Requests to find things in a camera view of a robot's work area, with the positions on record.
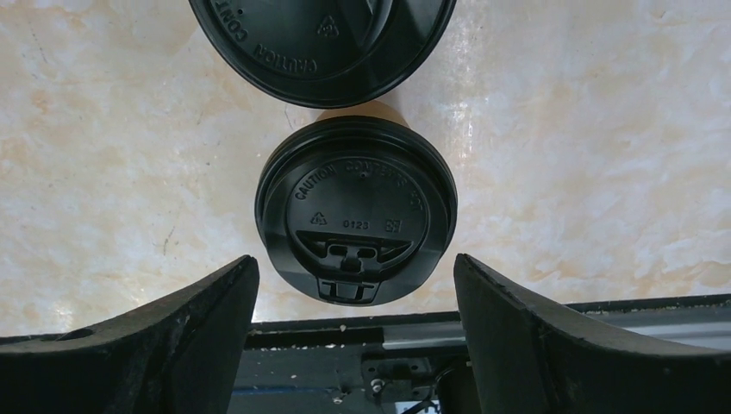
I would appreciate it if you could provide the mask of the black cup lid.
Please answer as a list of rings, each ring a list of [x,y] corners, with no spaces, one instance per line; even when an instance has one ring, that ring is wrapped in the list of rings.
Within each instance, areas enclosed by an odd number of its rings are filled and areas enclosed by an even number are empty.
[[[375,306],[430,277],[453,239],[458,193],[439,151],[372,116],[337,116],[284,140],[254,214],[278,275],[316,300]]]
[[[271,97],[312,109],[362,104],[433,52],[454,1],[193,0],[224,61]]]

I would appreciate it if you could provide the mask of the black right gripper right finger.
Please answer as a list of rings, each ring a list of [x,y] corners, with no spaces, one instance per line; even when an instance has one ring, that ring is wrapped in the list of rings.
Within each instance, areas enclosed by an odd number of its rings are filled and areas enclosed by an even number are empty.
[[[467,254],[453,268],[484,413],[727,413],[730,354],[587,317]]]

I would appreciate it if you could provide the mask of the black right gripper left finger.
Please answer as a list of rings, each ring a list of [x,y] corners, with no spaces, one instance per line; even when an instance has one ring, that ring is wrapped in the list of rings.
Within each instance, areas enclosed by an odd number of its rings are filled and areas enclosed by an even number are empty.
[[[224,413],[258,289],[258,263],[245,255],[103,322],[4,337],[1,410]]]

